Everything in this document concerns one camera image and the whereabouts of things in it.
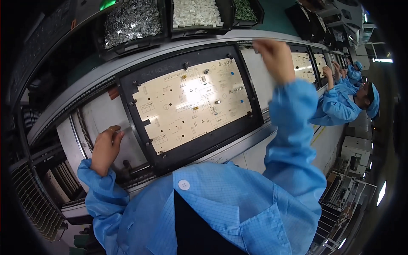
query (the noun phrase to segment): blue cap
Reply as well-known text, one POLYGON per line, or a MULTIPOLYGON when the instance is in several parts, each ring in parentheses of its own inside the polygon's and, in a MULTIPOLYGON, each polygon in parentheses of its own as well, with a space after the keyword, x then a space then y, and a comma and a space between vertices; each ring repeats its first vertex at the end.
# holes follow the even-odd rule
POLYGON ((374 101, 371 103, 370 107, 366 110, 367 115, 370 118, 374 118, 378 113, 378 108, 380 106, 380 94, 378 93, 377 88, 374 86, 374 83, 371 83, 373 86, 374 101))
POLYGON ((363 65, 360 62, 356 61, 354 62, 354 64, 356 64, 356 66, 358 67, 358 69, 360 69, 360 71, 363 69, 363 65))

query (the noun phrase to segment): white button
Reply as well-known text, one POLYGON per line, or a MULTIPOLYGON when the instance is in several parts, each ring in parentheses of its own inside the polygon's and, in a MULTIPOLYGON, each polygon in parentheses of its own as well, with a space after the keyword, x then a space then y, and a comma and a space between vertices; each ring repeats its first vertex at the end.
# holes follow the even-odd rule
POLYGON ((179 181, 179 188, 183 191, 186 191, 190 188, 190 183, 186 180, 179 181))

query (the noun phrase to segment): green components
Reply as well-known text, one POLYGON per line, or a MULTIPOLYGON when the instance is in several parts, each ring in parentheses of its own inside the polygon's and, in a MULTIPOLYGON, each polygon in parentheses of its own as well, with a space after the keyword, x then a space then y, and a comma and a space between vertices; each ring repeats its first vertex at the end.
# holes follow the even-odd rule
POLYGON ((235 3, 235 19, 256 21, 254 11, 251 8, 249 0, 234 0, 235 3))
POLYGON ((99 10, 103 10, 116 3, 116 0, 102 0, 99 5, 99 10))

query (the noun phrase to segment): white circuit board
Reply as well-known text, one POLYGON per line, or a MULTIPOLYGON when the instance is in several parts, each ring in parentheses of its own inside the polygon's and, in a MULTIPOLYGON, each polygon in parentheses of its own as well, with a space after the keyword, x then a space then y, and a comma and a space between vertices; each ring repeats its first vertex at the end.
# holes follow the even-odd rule
POLYGON ((143 83, 132 95, 159 155, 252 111, 234 59, 221 59, 143 83))
POLYGON ((316 81, 312 62, 310 61, 308 53, 292 52, 292 60, 296 78, 305 79, 310 83, 314 83, 316 81))
POLYGON ((315 59, 316 59, 317 69, 319 70, 319 73, 320 73, 320 78, 323 78, 324 77, 323 67, 326 66, 326 60, 324 59, 324 55, 315 53, 315 59))

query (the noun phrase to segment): black tray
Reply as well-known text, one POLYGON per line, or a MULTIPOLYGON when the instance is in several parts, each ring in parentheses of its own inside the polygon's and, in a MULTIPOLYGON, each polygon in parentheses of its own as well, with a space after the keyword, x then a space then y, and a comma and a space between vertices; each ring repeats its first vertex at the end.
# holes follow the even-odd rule
POLYGON ((143 63, 137 64, 116 75, 118 90, 122 103, 146 159, 153 167, 155 175, 161 176, 185 166, 203 156, 239 139, 263 124, 263 118, 259 102, 248 74, 243 57, 238 50, 238 45, 233 42, 207 44, 189 49, 175 51, 143 63), (198 137, 177 148, 167 151, 166 157, 157 155, 147 135, 145 126, 150 121, 141 121, 138 110, 133 104, 132 94, 138 91, 137 83, 144 83, 154 78, 183 69, 183 64, 189 62, 189 66, 226 58, 231 53, 237 63, 242 76, 249 102, 252 107, 252 117, 244 116, 232 123, 222 126, 208 134, 198 137))
POLYGON ((167 13, 169 14, 169 31, 171 38, 182 38, 182 37, 206 37, 212 35, 225 35, 228 31, 232 29, 232 24, 235 17, 235 8, 233 0, 215 0, 215 5, 218 7, 220 12, 221 21, 224 22, 223 27, 212 27, 212 26, 201 26, 193 25, 190 27, 178 27, 173 28, 173 10, 174 2, 173 0, 166 0, 166 6, 168 8, 167 13))
MULTIPOLYGON (((249 4, 252 10, 255 12, 256 21, 253 20, 237 20, 234 19, 233 28, 256 28, 264 22, 265 11, 258 0, 249 0, 249 4)), ((234 5, 234 18, 236 13, 236 7, 234 5)))
POLYGON ((160 22, 162 24, 162 32, 160 34, 124 42, 108 50, 104 48, 105 43, 104 24, 107 14, 101 15, 95 22, 95 31, 93 34, 95 45, 100 57, 105 61, 108 61, 111 60, 112 58, 128 54, 130 52, 143 51, 151 47, 163 44, 169 35, 166 16, 166 5, 164 3, 164 0, 157 0, 157 8, 159 9, 160 22))

